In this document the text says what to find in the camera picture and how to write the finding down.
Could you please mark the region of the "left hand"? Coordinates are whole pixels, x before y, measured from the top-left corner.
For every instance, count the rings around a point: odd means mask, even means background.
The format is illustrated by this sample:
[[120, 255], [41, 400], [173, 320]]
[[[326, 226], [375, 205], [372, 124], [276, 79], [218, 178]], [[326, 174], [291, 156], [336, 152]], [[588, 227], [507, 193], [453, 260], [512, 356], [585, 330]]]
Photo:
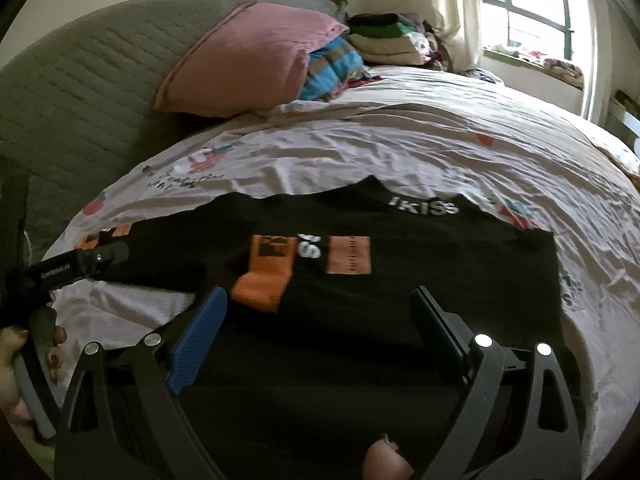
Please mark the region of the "left hand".
[[[1, 330], [1, 411], [6, 419], [14, 425], [25, 426], [32, 421], [32, 414], [22, 400], [13, 366], [14, 356], [21, 350], [27, 339], [26, 330], [5, 327]], [[62, 382], [63, 355], [61, 344], [67, 340], [66, 330], [55, 326], [53, 348], [47, 354], [47, 367], [52, 382]]]

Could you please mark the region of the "right hand thumb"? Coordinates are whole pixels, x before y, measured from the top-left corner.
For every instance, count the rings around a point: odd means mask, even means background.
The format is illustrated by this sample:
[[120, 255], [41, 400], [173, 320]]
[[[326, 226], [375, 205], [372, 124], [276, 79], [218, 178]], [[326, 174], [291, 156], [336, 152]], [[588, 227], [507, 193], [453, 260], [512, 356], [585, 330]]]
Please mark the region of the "right hand thumb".
[[408, 460], [399, 454], [398, 445], [387, 434], [367, 450], [362, 465], [363, 480], [408, 480], [413, 474]]

